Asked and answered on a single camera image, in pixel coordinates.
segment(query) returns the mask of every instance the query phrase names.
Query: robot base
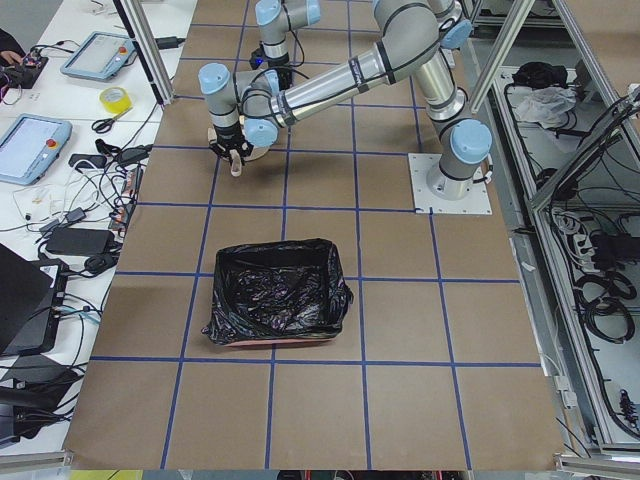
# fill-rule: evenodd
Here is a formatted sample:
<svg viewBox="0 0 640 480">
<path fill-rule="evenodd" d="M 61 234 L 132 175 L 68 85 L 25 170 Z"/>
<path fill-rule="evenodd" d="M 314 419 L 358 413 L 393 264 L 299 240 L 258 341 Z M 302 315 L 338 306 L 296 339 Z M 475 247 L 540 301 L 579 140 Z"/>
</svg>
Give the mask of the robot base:
<svg viewBox="0 0 640 480">
<path fill-rule="evenodd" d="M 470 185 L 469 193 L 461 200 L 451 201 L 435 195 L 427 186 L 427 173 L 440 161 L 441 155 L 409 154 L 411 185 L 413 186 L 413 204 L 416 213 L 434 213 L 436 215 L 491 215 L 491 203 L 484 183 Z M 482 171 L 474 179 L 482 178 Z"/>
</svg>

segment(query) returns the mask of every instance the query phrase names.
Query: tiled surface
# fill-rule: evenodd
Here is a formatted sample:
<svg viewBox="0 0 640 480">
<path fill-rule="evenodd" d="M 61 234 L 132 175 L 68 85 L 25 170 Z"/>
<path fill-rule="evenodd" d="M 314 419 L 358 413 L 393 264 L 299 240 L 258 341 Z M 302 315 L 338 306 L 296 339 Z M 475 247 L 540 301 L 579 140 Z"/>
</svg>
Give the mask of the tiled surface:
<svg viewBox="0 0 640 480">
<path fill-rule="evenodd" d="M 240 178 L 206 148 L 195 76 L 248 68 L 255 3 L 196 10 L 71 426 L 78 465 L 550 468 L 561 442 L 499 211 L 413 213 L 406 154 L 440 145 L 411 82 L 281 131 Z M 378 38 L 370 2 L 322 3 L 300 35 L 308 75 Z M 338 245 L 355 295 L 336 339 L 223 348 L 200 333 L 220 248 L 313 237 Z"/>
</svg>

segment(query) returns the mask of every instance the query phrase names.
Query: plastic bag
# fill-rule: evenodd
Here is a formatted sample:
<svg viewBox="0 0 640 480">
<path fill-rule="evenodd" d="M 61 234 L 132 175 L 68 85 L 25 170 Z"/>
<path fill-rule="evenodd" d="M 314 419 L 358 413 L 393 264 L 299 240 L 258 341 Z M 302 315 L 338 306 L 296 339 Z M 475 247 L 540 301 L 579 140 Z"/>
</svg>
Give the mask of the plastic bag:
<svg viewBox="0 0 640 480">
<path fill-rule="evenodd" d="M 576 93 L 560 87 L 535 90 L 514 111 L 520 122 L 539 123 L 542 128 L 559 127 L 567 122 L 566 113 L 576 105 Z"/>
<path fill-rule="evenodd" d="M 216 255 L 211 322 L 202 333 L 218 345 L 330 339 L 352 301 L 328 240 L 229 247 Z"/>
</svg>

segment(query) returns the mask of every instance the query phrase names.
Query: white plastic bag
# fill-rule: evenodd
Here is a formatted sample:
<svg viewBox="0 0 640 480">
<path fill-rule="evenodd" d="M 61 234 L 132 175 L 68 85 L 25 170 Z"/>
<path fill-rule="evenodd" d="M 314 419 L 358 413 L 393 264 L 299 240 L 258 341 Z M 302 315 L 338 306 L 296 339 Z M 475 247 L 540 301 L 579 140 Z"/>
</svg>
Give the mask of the white plastic bag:
<svg viewBox="0 0 640 480">
<path fill-rule="evenodd" d="M 539 123 L 542 128 L 560 127 L 566 113 L 576 105 L 576 93 L 568 88 L 548 87 L 534 90 L 514 111 L 520 122 Z"/>
</svg>

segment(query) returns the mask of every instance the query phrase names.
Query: person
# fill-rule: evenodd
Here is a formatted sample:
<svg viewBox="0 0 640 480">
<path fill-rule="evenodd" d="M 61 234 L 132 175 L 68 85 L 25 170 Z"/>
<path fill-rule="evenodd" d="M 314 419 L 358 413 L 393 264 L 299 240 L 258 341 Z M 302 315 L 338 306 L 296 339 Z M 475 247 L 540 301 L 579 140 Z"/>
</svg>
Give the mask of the person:
<svg viewBox="0 0 640 480">
<path fill-rule="evenodd" d="M 0 65 L 8 67 L 22 62 L 24 50 L 11 34 L 0 29 Z"/>
</svg>

